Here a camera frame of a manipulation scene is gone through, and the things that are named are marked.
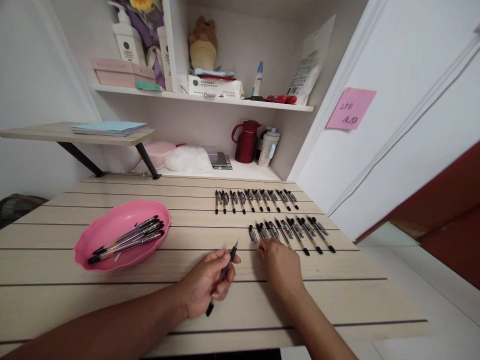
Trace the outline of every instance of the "pink box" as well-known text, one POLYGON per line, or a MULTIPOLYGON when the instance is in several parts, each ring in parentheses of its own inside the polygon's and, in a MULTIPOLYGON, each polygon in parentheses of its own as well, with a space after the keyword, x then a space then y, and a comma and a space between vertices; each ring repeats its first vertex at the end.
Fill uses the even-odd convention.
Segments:
POLYGON ((136 81, 156 83, 153 69, 134 62, 103 58, 92 59, 90 62, 102 85, 136 88, 136 81))

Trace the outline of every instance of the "cabinet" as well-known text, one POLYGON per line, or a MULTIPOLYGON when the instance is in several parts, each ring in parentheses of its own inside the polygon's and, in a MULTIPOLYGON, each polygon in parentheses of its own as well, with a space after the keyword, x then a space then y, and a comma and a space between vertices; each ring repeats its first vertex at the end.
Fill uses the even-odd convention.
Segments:
MULTIPOLYGON (((286 180, 310 131, 322 100, 355 32, 367 0, 163 0, 174 92, 115 88, 98 83, 92 58, 120 59, 112 23, 116 10, 106 1, 50 0, 72 61, 77 81, 85 84, 102 119, 142 121, 157 129, 157 139, 194 146, 214 145, 233 159, 230 134, 243 119, 276 127, 280 143, 265 171, 255 163, 233 163, 234 178, 286 180), (261 95, 285 94, 302 55, 303 40, 332 16, 335 22, 328 55, 307 106, 248 100, 214 100, 181 93, 189 69, 188 34, 198 16, 214 19, 218 37, 216 65, 234 70, 248 96, 260 61, 263 61, 261 95)), ((134 159, 110 156, 110 170, 129 171, 134 159)), ((212 176, 225 177, 227 174, 212 176)))

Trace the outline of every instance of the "pink sticky note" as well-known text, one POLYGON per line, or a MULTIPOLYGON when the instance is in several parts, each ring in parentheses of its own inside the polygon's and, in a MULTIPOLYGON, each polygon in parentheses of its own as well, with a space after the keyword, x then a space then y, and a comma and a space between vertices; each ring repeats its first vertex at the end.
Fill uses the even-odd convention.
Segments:
POLYGON ((357 130, 377 94, 374 90, 347 87, 326 124, 329 129, 357 130))

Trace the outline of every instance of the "person's left hand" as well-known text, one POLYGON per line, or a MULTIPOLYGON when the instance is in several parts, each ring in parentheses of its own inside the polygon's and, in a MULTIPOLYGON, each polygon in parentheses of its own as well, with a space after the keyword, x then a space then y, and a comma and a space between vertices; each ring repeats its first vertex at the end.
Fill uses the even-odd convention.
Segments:
MULTIPOLYGON (((219 283, 222 269, 229 264, 230 251, 220 249, 212 252, 200 260, 185 277, 178 282, 180 304, 186 309, 188 319, 198 318, 205 314, 213 298, 222 301, 229 292, 230 285, 235 278, 233 264, 228 269, 224 281, 219 283)), ((234 264, 242 260, 238 255, 233 258, 234 264)))

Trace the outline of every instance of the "stuffed toy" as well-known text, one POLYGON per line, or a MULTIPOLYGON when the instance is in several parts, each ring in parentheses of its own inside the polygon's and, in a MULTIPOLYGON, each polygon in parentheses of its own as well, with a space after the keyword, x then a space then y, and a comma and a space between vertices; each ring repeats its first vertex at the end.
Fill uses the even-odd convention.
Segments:
POLYGON ((215 21, 205 21, 203 16, 196 20, 195 30, 188 37, 191 65, 194 69, 213 71, 219 42, 215 35, 215 21))

